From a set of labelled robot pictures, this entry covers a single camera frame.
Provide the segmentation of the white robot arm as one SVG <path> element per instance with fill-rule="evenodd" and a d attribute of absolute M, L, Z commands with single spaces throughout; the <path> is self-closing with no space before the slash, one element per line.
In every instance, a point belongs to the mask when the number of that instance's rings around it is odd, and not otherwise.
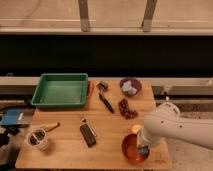
<path fill-rule="evenodd" d="M 162 138 L 172 138 L 213 150 L 213 120 L 180 116 L 179 108 L 164 102 L 144 116 L 137 133 L 139 149 L 157 146 Z"/>

